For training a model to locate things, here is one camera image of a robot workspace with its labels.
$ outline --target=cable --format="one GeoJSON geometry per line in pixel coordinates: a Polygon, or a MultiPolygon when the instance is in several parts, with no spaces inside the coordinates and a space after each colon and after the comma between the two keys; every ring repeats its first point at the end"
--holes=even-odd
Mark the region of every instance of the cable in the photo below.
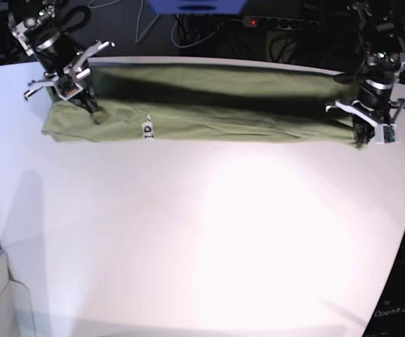
{"type": "Polygon", "coordinates": [[[87,6],[77,6],[77,7],[74,7],[72,10],[70,10],[65,15],[65,17],[59,22],[58,25],[63,32],[73,33],[75,31],[85,27],[86,24],[90,21],[90,19],[91,19],[90,8],[87,6]],[[78,13],[82,13],[84,15],[84,18],[82,19],[82,21],[78,22],[72,26],[66,27],[66,24],[78,13]]]}
{"type": "Polygon", "coordinates": [[[283,46],[283,48],[280,50],[280,52],[279,52],[279,55],[278,55],[278,57],[277,57],[277,60],[276,60],[276,62],[280,62],[280,59],[283,57],[283,55],[285,54],[285,50],[291,45],[291,44],[294,44],[295,42],[297,42],[296,40],[290,40],[290,41],[287,41],[286,43],[285,43],[285,45],[283,46]]]}
{"type": "Polygon", "coordinates": [[[244,52],[246,54],[246,57],[249,58],[250,60],[257,60],[257,57],[255,56],[255,53],[253,52],[252,48],[249,47],[247,44],[244,43],[244,41],[242,41],[238,35],[235,34],[234,36],[234,40],[236,41],[236,43],[238,44],[239,49],[244,49],[244,52]]]}
{"type": "Polygon", "coordinates": [[[355,84],[359,84],[358,75],[363,70],[363,67],[364,67],[365,64],[366,64],[366,54],[363,55],[363,60],[361,61],[359,67],[357,68],[357,70],[354,73],[354,83],[355,84]]]}
{"type": "Polygon", "coordinates": [[[182,33],[183,33],[183,39],[186,39],[187,35],[188,35],[188,32],[187,32],[187,30],[185,29],[185,27],[183,25],[183,20],[180,21],[179,17],[176,14],[174,14],[174,18],[175,18],[175,21],[177,22],[177,24],[179,25],[179,30],[181,30],[182,33]]]}
{"type": "Polygon", "coordinates": [[[286,34],[279,35],[279,36],[277,36],[277,37],[275,37],[275,38],[273,38],[273,39],[271,40],[271,42],[270,42],[270,47],[269,47],[269,53],[270,53],[270,57],[271,57],[271,61],[272,61],[272,62],[277,62],[277,59],[274,59],[274,54],[272,53],[272,49],[274,48],[274,45],[275,45],[278,41],[281,41],[281,40],[283,40],[283,39],[285,39],[285,44],[286,44],[286,42],[288,41],[288,38],[289,38],[289,34],[286,33],[286,34]]]}
{"type": "Polygon", "coordinates": [[[328,58],[332,54],[334,50],[337,48],[343,46],[344,41],[349,37],[350,32],[347,32],[346,34],[342,35],[341,37],[334,39],[331,42],[331,47],[325,52],[324,57],[321,59],[321,62],[319,63],[319,68],[324,68],[326,62],[328,61],[328,58]]]}
{"type": "Polygon", "coordinates": [[[175,29],[176,29],[176,28],[177,28],[177,22],[174,24],[173,30],[171,30],[171,41],[173,42],[173,45],[174,45],[174,46],[176,46],[177,48],[180,48],[180,49],[191,48],[191,47],[197,46],[198,44],[201,44],[202,42],[205,42],[205,41],[207,41],[208,39],[210,39],[210,38],[211,38],[212,36],[214,36],[214,35],[216,34],[216,32],[217,32],[217,30],[216,30],[216,31],[214,31],[213,33],[210,33],[209,35],[207,35],[206,37],[204,37],[204,38],[201,39],[201,40],[198,40],[198,41],[196,41],[196,42],[194,42],[194,43],[192,43],[192,44],[186,44],[186,45],[184,45],[184,46],[181,46],[181,45],[178,44],[178,43],[175,41],[175,39],[174,39],[175,29]]]}
{"type": "Polygon", "coordinates": [[[294,44],[294,43],[296,43],[296,45],[295,45],[293,48],[290,48],[290,49],[286,50],[286,51],[284,52],[284,54],[281,56],[281,62],[282,62],[282,63],[289,64],[289,61],[292,60],[293,54],[294,54],[294,52],[297,50],[297,47],[298,47],[296,40],[293,40],[293,41],[290,43],[290,45],[291,45],[291,44],[294,44]],[[286,59],[286,61],[285,61],[285,60],[284,60],[284,56],[285,56],[286,54],[288,54],[288,53],[290,53],[290,55],[289,55],[289,57],[288,57],[288,58],[286,59]]]}
{"type": "Polygon", "coordinates": [[[359,43],[361,45],[361,49],[363,49],[363,51],[364,51],[365,43],[364,43],[363,34],[353,24],[351,24],[349,21],[342,18],[341,16],[334,15],[334,17],[339,19],[341,22],[345,23],[351,30],[353,30],[355,33],[357,33],[358,40],[359,40],[359,43]]]}
{"type": "Polygon", "coordinates": [[[225,40],[225,45],[229,48],[229,52],[230,52],[230,54],[232,55],[233,58],[240,58],[240,57],[238,57],[237,53],[233,49],[233,47],[230,44],[230,41],[229,41],[228,38],[225,40]]]}
{"type": "Polygon", "coordinates": [[[298,51],[299,51],[299,48],[296,45],[296,47],[294,47],[294,49],[291,50],[291,55],[289,56],[288,60],[286,60],[286,62],[285,62],[287,65],[293,64],[293,60],[297,56],[298,51]]]}
{"type": "Polygon", "coordinates": [[[141,21],[141,14],[143,12],[143,7],[145,7],[145,0],[141,0],[141,6],[140,6],[140,11],[138,12],[138,18],[137,18],[137,30],[135,32],[135,44],[141,44],[142,40],[149,34],[150,30],[153,28],[157,20],[160,18],[160,14],[157,14],[155,18],[151,21],[151,23],[143,30],[143,33],[139,35],[140,33],[140,21],[141,21]]]}
{"type": "Polygon", "coordinates": [[[93,4],[96,2],[97,0],[91,0],[90,3],[87,5],[89,8],[91,9],[96,9],[96,8],[102,8],[102,7],[107,7],[107,6],[111,6],[111,5],[115,5],[123,0],[113,0],[111,2],[107,2],[106,4],[102,4],[102,5],[96,5],[94,6],[93,4]]]}

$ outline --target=metal bracket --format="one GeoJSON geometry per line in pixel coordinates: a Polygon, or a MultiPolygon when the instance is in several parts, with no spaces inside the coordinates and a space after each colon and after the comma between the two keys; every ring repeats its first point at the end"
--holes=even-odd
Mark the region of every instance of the metal bracket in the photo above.
{"type": "Polygon", "coordinates": [[[28,86],[30,87],[30,90],[26,91],[25,100],[34,95],[43,87],[48,86],[54,87],[61,99],[70,100],[84,90],[84,86],[82,85],[81,81],[91,74],[90,68],[82,68],[85,62],[88,60],[88,58],[100,52],[102,49],[107,48],[108,46],[114,46],[114,43],[111,41],[106,41],[104,43],[97,41],[94,45],[88,47],[84,52],[78,53],[78,58],[74,59],[70,64],[63,68],[63,73],[66,76],[65,78],[64,76],[59,77],[58,75],[55,75],[49,79],[41,79],[39,81],[29,83],[28,86]],[[73,87],[67,89],[66,91],[62,90],[60,87],[60,82],[69,80],[74,84],[73,87]]]}
{"type": "Polygon", "coordinates": [[[348,114],[354,114],[359,118],[363,119],[366,123],[371,125],[375,131],[375,138],[377,144],[387,144],[387,143],[398,143],[399,142],[399,132],[397,130],[397,125],[395,121],[399,116],[399,113],[402,109],[405,109],[405,99],[399,98],[397,102],[390,102],[390,108],[397,109],[393,118],[391,118],[391,123],[386,124],[377,120],[376,118],[370,115],[370,111],[366,110],[359,104],[358,100],[355,100],[352,103],[344,103],[340,100],[335,101],[332,104],[326,105],[326,112],[331,108],[338,108],[348,114]]]}

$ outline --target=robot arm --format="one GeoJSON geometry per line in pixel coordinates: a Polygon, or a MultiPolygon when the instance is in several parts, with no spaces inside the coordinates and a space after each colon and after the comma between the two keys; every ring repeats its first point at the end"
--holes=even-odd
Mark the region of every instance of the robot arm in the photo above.
{"type": "Polygon", "coordinates": [[[379,144],[397,142],[395,122],[405,109],[405,99],[391,101],[390,96],[405,69],[405,45],[397,35],[390,2],[355,1],[349,9],[359,22],[357,31],[364,52],[363,63],[354,75],[359,93],[352,101],[328,104],[326,111],[336,107],[353,115],[357,146],[367,144],[373,137],[379,144]]]}
{"type": "Polygon", "coordinates": [[[8,26],[27,55],[34,55],[45,69],[44,79],[29,83],[25,99],[43,87],[53,87],[57,95],[93,113],[98,111],[91,83],[88,58],[112,42],[97,41],[87,49],[78,45],[68,32],[88,22],[91,12],[85,6],[73,8],[62,21],[57,14],[60,3],[56,0],[19,0],[10,3],[8,26]],[[66,27],[77,13],[84,14],[82,22],[66,27]]]}

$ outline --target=green cloth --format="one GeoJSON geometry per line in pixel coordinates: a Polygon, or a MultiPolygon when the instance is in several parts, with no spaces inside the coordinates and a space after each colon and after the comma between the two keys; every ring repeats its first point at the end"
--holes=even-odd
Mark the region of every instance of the green cloth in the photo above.
{"type": "Polygon", "coordinates": [[[213,65],[92,70],[101,112],[92,118],[57,101],[45,135],[57,141],[133,140],[150,136],[143,129],[152,125],[157,139],[354,144],[350,115],[325,112],[325,103],[348,98],[356,88],[323,74],[213,65]],[[145,124],[148,117],[151,124],[145,124]]]}

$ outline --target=blue object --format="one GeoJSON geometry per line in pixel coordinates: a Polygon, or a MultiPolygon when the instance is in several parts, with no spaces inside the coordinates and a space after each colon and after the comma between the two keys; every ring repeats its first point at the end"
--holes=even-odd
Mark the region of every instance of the blue object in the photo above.
{"type": "Polygon", "coordinates": [[[148,0],[157,14],[238,14],[246,0],[148,0]]]}

